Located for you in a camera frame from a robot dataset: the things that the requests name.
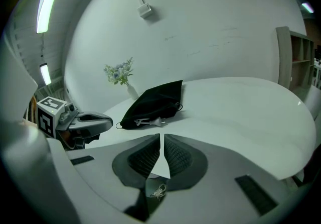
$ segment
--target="flower vase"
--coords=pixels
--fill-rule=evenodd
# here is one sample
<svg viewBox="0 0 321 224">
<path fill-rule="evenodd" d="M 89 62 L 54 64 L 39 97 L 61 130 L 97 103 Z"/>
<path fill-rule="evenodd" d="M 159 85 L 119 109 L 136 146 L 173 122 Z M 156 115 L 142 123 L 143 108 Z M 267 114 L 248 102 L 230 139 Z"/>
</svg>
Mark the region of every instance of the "flower vase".
<svg viewBox="0 0 321 224">
<path fill-rule="evenodd" d="M 139 98 L 138 93 L 132 85 L 127 85 L 127 92 L 133 100 Z"/>
</svg>

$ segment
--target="drawstring bag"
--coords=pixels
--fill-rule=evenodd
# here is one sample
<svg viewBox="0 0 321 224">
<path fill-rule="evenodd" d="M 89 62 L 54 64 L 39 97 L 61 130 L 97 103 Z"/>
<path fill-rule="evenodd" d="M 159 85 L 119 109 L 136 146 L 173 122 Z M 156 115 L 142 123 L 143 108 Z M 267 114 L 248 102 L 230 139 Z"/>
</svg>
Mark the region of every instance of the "drawstring bag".
<svg viewBox="0 0 321 224">
<path fill-rule="evenodd" d="M 123 129 L 137 129 L 144 122 L 173 117 L 181 110 L 182 80 L 146 90 L 128 109 L 120 122 Z"/>
</svg>

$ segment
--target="white wall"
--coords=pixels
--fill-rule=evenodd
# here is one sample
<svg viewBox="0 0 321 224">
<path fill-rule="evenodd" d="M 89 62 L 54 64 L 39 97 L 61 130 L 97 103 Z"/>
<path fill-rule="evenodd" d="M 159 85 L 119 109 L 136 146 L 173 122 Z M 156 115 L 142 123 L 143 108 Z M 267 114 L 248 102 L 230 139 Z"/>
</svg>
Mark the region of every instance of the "white wall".
<svg viewBox="0 0 321 224">
<path fill-rule="evenodd" d="M 36 82 L 14 55 L 5 36 L 0 38 L 0 119 L 21 122 L 37 90 Z"/>
<path fill-rule="evenodd" d="M 80 18 L 65 62 L 69 95 L 82 110 L 104 112 L 128 98 L 108 83 L 104 64 L 134 58 L 138 92 L 183 79 L 250 76 L 278 81 L 275 28 L 306 34 L 295 0 L 92 0 Z"/>
</svg>

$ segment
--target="blue flower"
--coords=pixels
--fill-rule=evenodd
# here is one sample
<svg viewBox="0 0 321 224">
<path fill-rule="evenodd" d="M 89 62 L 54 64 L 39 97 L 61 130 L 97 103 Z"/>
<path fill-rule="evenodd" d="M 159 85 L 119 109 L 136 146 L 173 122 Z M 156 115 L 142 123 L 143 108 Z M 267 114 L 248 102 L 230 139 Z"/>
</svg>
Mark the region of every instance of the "blue flower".
<svg viewBox="0 0 321 224">
<path fill-rule="evenodd" d="M 114 77 L 114 79 L 118 79 L 118 78 L 119 78 L 119 73 L 118 73 L 118 72 L 115 72 L 115 73 L 113 74 L 113 77 Z"/>
</svg>

